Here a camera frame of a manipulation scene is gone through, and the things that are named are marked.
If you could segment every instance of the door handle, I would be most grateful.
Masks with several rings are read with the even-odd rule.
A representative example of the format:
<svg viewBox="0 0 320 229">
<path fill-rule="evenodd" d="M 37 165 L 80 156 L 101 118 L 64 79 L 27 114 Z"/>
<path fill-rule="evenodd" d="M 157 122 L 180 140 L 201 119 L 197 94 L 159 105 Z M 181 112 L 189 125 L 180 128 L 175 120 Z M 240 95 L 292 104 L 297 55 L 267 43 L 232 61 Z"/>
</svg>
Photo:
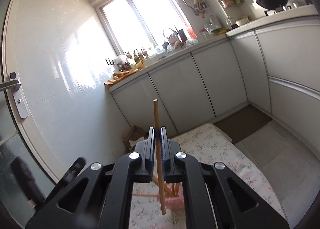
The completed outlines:
<svg viewBox="0 0 320 229">
<path fill-rule="evenodd" d="M 14 103 L 17 107 L 19 117 L 20 119 L 25 119 L 28 117 L 29 113 L 22 100 L 22 93 L 20 89 L 21 87 L 20 79 L 17 78 L 16 73 L 10 73 L 9 77 L 10 77 L 10 81 L 0 84 L 0 92 L 11 89 L 11 93 L 13 96 Z"/>
</svg>

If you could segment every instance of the countertop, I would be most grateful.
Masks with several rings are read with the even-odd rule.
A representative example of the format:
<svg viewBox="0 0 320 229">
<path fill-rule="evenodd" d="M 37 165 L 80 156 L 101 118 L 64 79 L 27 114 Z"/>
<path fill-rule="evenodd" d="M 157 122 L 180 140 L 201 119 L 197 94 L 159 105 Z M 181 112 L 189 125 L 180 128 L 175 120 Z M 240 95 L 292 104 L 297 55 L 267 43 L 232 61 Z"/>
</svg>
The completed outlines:
<svg viewBox="0 0 320 229">
<path fill-rule="evenodd" d="M 245 24 L 243 26 L 240 26 L 236 29 L 233 29 L 229 32 L 226 33 L 227 36 L 235 36 L 240 33 L 269 25 L 272 23 L 280 22 L 286 19 L 291 19 L 291 18 L 298 18 L 298 17 L 303 17 L 303 16 L 317 16 L 319 15 L 315 6 L 314 5 L 305 5 L 305 6 L 300 6 L 294 9 L 290 9 L 287 11 L 281 11 L 277 14 L 273 14 L 270 16 L 265 16 L 261 17 L 255 21 L 252 21 L 248 24 Z"/>
<path fill-rule="evenodd" d="M 173 52 L 173 53 L 169 54 L 167 57 L 165 57 L 164 59 L 156 61 L 153 64 L 146 67 L 145 69 L 143 69 L 135 74 L 132 74 L 131 76 L 127 77 L 126 79 L 118 82 L 117 84 L 110 87 L 108 90 L 110 92 L 113 92 L 114 90 L 116 90 L 116 89 L 120 88 L 121 86 L 129 83 L 130 81 L 138 78 L 139 76 L 142 76 L 143 74 L 146 74 L 147 72 L 159 67 L 160 65 L 163 65 L 163 64 L 165 64 L 171 60 L 174 60 L 182 55 L 185 55 L 187 53 L 201 49 L 204 46 L 214 44 L 214 43 L 221 41 L 223 39 L 227 39 L 228 37 L 235 36 L 240 33 L 250 31 L 252 29 L 256 29 L 256 28 L 259 28 L 259 27 L 262 27 L 265 25 L 269 25 L 269 24 L 280 22 L 280 21 L 287 20 L 287 19 L 299 18 L 299 17 L 304 17 L 304 16 L 317 16 L 317 15 L 319 15 L 319 14 L 313 5 L 305 5 L 305 6 L 295 8 L 295 9 L 282 11 L 282 12 L 279 12 L 277 14 L 273 14 L 270 16 L 262 17 L 260 19 L 255 20 L 255 21 L 252 21 L 248 24 L 240 26 L 236 29 L 233 29 L 233 30 L 227 32 L 226 34 L 216 36 L 214 38 L 211 38 L 210 40 L 200 42 L 199 44 L 194 45 L 192 47 L 185 48 L 185 49 L 179 50 L 177 52 Z"/>
</svg>

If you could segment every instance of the cabinet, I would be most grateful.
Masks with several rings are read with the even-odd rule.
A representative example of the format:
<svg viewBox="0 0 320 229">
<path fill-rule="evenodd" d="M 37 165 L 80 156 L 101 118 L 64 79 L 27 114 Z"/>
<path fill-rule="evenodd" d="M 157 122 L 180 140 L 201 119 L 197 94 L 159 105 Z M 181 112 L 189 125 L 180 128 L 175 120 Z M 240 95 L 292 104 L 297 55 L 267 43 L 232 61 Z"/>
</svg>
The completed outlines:
<svg viewBox="0 0 320 229">
<path fill-rule="evenodd" d="M 191 55 L 151 71 L 150 77 L 179 134 L 214 118 L 208 94 Z"/>
<path fill-rule="evenodd" d="M 147 74 L 113 91 L 112 95 L 127 121 L 145 131 L 154 126 L 153 100 L 158 99 L 160 125 L 166 127 L 169 138 L 178 134 Z"/>
<path fill-rule="evenodd" d="M 247 101 L 240 68 L 229 41 L 194 52 L 193 58 L 216 116 Z"/>
<path fill-rule="evenodd" d="M 270 94 L 272 114 L 300 133 L 320 152 L 320 93 L 276 80 L 270 81 Z"/>
<path fill-rule="evenodd" d="M 231 40 L 238 59 L 248 100 L 271 112 L 266 67 L 254 32 Z"/>
<path fill-rule="evenodd" d="M 268 75 L 320 91 L 320 19 L 292 20 L 256 31 Z"/>
</svg>

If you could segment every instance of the floor mat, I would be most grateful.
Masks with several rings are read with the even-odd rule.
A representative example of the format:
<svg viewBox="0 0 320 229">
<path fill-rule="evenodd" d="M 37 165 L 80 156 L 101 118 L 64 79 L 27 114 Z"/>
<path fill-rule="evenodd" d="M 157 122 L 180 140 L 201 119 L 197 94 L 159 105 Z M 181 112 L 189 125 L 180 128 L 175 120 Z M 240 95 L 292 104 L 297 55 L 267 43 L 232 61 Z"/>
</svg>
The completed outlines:
<svg viewBox="0 0 320 229">
<path fill-rule="evenodd" d="M 235 144 L 261 129 L 272 119 L 252 105 L 233 113 L 214 125 L 225 132 Z"/>
<path fill-rule="evenodd" d="M 180 144 L 182 151 L 193 155 L 202 163 L 212 165 L 217 161 L 223 161 L 270 206 L 284 216 L 281 204 L 266 177 L 214 125 L 206 123 L 172 140 Z M 184 210 L 171 211 L 167 208 L 166 214 L 161 215 L 160 203 L 156 197 L 153 197 L 158 192 L 159 189 L 153 182 L 149 184 L 134 183 L 133 193 L 144 196 L 132 197 L 130 229 L 186 228 Z"/>
</svg>

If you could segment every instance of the metal screw cap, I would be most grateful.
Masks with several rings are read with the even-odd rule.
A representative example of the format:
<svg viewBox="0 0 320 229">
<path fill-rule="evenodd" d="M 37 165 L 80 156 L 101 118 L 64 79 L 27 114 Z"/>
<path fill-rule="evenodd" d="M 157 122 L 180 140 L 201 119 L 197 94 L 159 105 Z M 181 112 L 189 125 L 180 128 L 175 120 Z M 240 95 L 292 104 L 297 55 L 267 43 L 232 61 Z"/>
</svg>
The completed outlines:
<svg viewBox="0 0 320 229">
<path fill-rule="evenodd" d="M 177 154 L 176 154 L 176 157 L 177 158 L 186 158 L 186 153 L 184 153 L 184 152 L 178 152 Z"/>
<path fill-rule="evenodd" d="M 217 163 L 214 164 L 214 167 L 216 169 L 224 169 L 225 165 L 222 162 L 217 162 Z"/>
<path fill-rule="evenodd" d="M 99 170 L 101 168 L 101 164 L 100 163 L 93 163 L 91 165 L 91 169 L 92 170 Z"/>
<path fill-rule="evenodd" d="M 137 159 L 140 156 L 140 154 L 138 152 L 131 152 L 129 154 L 129 158 L 131 159 Z"/>
</svg>

